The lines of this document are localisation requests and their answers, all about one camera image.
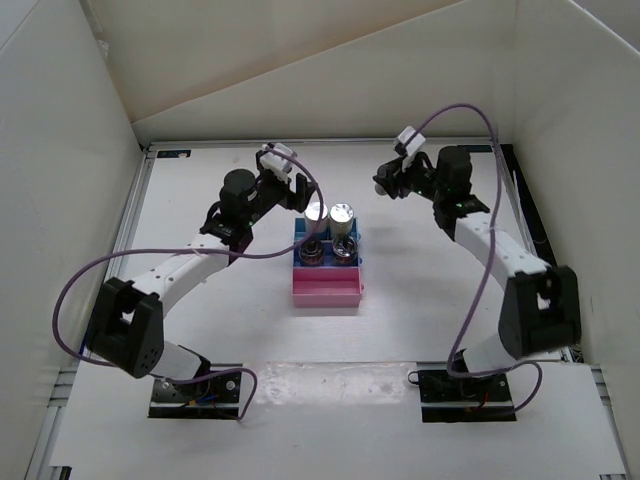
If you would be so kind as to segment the small black-cap spice bottle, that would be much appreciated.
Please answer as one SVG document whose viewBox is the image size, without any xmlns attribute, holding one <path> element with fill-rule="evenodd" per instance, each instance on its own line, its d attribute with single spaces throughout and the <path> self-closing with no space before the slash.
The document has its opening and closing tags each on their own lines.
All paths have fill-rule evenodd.
<svg viewBox="0 0 640 480">
<path fill-rule="evenodd" d="M 387 177 L 375 175 L 373 177 L 375 183 L 375 192 L 380 196 L 388 196 L 389 198 L 396 198 L 396 188 L 392 181 Z"/>
</svg>

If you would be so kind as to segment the silver-lid salt bottle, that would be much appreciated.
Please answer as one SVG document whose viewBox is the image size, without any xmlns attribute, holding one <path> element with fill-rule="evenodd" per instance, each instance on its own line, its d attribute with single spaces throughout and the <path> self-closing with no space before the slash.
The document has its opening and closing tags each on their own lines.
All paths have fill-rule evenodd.
<svg viewBox="0 0 640 480">
<path fill-rule="evenodd" d="M 336 203 L 329 210 L 330 238 L 336 239 L 351 233 L 354 209 L 347 203 Z"/>
<path fill-rule="evenodd" d="M 304 211 L 305 231 L 318 237 L 325 236 L 329 228 L 328 213 L 329 209 L 323 202 L 310 202 Z"/>
</svg>

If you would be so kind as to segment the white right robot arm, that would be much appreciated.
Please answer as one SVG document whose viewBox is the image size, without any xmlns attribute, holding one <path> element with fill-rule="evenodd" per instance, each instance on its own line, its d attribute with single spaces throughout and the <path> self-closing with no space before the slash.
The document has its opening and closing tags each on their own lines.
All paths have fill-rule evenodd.
<svg viewBox="0 0 640 480">
<path fill-rule="evenodd" d="M 440 229 L 484 266 L 481 281 L 494 278 L 503 289 L 496 332 L 466 349 L 456 339 L 447 360 L 450 390 L 464 400 L 484 389 L 485 377 L 582 338 L 576 273 L 526 251 L 500 229 L 497 211 L 473 194 L 471 176 L 470 154 L 446 146 L 435 162 L 417 151 L 381 165 L 373 177 L 381 195 L 399 199 L 415 193 L 431 201 Z"/>
</svg>

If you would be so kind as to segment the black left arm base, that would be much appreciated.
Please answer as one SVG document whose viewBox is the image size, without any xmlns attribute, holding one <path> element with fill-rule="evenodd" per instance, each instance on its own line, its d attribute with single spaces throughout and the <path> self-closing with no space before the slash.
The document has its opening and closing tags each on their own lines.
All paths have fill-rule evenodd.
<svg viewBox="0 0 640 480">
<path fill-rule="evenodd" d="M 148 414 L 151 419 L 233 420 L 239 416 L 242 373 L 239 365 L 214 365 L 223 371 L 206 382 L 174 385 L 156 379 L 151 390 Z"/>
</svg>

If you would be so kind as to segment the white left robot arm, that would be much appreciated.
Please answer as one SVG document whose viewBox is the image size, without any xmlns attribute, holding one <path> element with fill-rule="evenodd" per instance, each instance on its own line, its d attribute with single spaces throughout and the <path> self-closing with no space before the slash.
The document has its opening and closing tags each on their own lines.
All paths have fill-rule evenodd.
<svg viewBox="0 0 640 480">
<path fill-rule="evenodd" d="M 219 199 L 198 234 L 183 249 L 168 250 L 168 259 L 129 280 L 111 278 L 99 291 L 89 321 L 89 351 L 139 379 L 163 378 L 188 400 L 206 395 L 208 360 L 167 341 L 166 314 L 212 275 L 247 257 L 253 226 L 280 205 L 303 212 L 320 192 L 296 153 L 281 143 L 267 143 L 256 154 L 255 171 L 226 174 Z"/>
</svg>

